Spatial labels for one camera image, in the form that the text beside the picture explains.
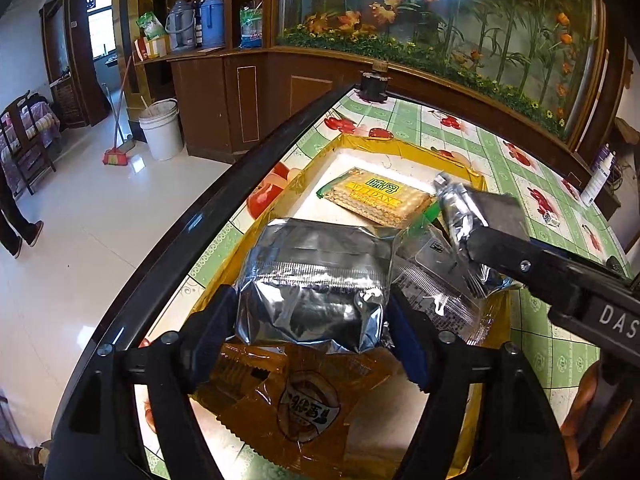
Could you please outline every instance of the white bottle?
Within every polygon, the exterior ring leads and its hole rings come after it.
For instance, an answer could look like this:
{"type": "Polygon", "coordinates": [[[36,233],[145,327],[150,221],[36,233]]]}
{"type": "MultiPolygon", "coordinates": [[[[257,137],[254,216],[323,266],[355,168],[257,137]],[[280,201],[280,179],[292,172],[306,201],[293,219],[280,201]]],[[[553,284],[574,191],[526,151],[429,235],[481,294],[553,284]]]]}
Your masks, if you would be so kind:
{"type": "Polygon", "coordinates": [[[587,187],[585,187],[584,191],[580,194],[580,200],[582,200],[582,203],[585,206],[589,207],[593,204],[593,201],[596,200],[602,186],[604,186],[604,183],[607,181],[609,173],[611,173],[613,156],[615,154],[616,152],[611,152],[606,156],[596,169],[595,173],[593,173],[587,187]]]}

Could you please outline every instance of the thermos handle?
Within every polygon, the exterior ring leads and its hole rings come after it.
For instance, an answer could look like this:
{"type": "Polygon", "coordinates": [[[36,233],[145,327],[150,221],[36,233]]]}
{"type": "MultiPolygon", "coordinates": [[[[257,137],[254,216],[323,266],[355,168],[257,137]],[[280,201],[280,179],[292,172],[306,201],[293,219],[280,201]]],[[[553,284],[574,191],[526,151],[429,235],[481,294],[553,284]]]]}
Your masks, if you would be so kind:
{"type": "Polygon", "coordinates": [[[170,30],[169,29],[169,18],[170,17],[171,17],[170,15],[166,17],[166,27],[165,27],[165,29],[166,29],[166,33],[167,34],[180,34],[181,32],[185,32],[185,31],[189,30],[191,27],[195,27],[195,25],[196,25],[196,15],[195,15],[195,12],[194,12],[193,13],[193,19],[191,20],[191,23],[189,25],[187,25],[185,28],[181,28],[180,30],[170,30]]]}

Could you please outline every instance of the pink tablecloth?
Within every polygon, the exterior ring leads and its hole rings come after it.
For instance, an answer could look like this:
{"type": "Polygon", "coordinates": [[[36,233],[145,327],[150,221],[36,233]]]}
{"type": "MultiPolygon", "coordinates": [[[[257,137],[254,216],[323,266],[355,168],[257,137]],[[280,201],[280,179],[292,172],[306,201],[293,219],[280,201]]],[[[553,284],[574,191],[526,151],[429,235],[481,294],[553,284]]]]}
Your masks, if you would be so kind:
{"type": "MultiPolygon", "coordinates": [[[[53,121],[49,121],[49,127],[40,130],[42,136],[42,142],[44,142],[45,147],[49,146],[53,140],[60,139],[60,121],[53,113],[49,104],[41,102],[36,103],[31,106],[31,111],[33,113],[33,118],[37,122],[39,119],[43,118],[47,114],[51,114],[53,117],[53,121]]],[[[24,123],[25,129],[29,129],[33,126],[31,123],[31,118],[29,117],[29,113],[26,108],[23,109],[22,114],[22,122],[24,123]]],[[[15,140],[14,128],[9,126],[6,129],[7,137],[9,137],[9,142],[13,142],[15,140]]],[[[4,136],[0,134],[0,153],[6,147],[6,141],[4,140],[4,136]]],[[[40,153],[37,149],[31,150],[27,156],[23,158],[20,162],[20,168],[24,174],[29,174],[29,168],[33,165],[33,163],[37,160],[40,153]]],[[[24,187],[24,182],[20,177],[20,173],[18,172],[18,168],[14,164],[14,162],[9,157],[2,157],[2,169],[4,170],[4,175],[6,176],[6,181],[9,184],[9,187],[14,193],[17,193],[24,187]]]]}

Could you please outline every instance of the black pants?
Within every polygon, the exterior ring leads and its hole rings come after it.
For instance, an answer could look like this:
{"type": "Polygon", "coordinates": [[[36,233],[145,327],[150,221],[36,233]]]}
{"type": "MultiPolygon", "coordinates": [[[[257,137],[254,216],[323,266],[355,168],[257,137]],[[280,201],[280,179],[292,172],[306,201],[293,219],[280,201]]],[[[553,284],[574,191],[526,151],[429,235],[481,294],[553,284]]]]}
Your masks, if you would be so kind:
{"type": "Polygon", "coordinates": [[[15,203],[14,194],[11,192],[9,185],[6,182],[4,171],[0,168],[0,209],[4,215],[0,214],[0,242],[4,245],[4,248],[11,254],[18,252],[18,245],[20,240],[11,229],[9,222],[18,231],[20,236],[28,243],[32,243],[38,228],[27,222],[18,206],[15,203]]]}

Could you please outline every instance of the chair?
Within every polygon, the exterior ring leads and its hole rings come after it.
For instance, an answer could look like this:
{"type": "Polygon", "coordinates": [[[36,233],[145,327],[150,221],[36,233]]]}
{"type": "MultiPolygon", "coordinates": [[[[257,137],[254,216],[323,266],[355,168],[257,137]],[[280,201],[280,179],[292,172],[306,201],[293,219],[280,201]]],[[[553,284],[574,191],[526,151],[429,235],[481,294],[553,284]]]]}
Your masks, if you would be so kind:
{"type": "Polygon", "coordinates": [[[53,165],[53,161],[49,158],[49,154],[47,153],[44,143],[40,138],[40,129],[38,127],[38,123],[33,118],[33,112],[31,111],[31,106],[28,102],[29,94],[30,92],[27,92],[25,95],[18,97],[13,103],[4,109],[4,112],[2,112],[2,115],[0,116],[0,119],[2,119],[0,120],[0,129],[2,130],[4,142],[6,142],[6,148],[2,150],[1,158],[4,159],[6,150],[8,150],[8,155],[18,169],[20,177],[24,181],[29,193],[33,194],[31,183],[40,175],[42,170],[46,168],[46,165],[48,165],[53,171],[56,171],[56,167],[53,165]],[[27,108],[29,118],[31,120],[31,126],[29,128],[25,127],[21,113],[21,110],[25,107],[27,108]],[[4,123],[4,117],[6,115],[9,115],[9,118],[11,119],[11,128],[14,130],[15,139],[9,139],[7,135],[7,126],[4,123]],[[31,150],[34,149],[39,150],[40,155],[44,159],[44,164],[41,167],[41,171],[36,171],[30,177],[27,177],[20,166],[20,162],[31,150]]]}

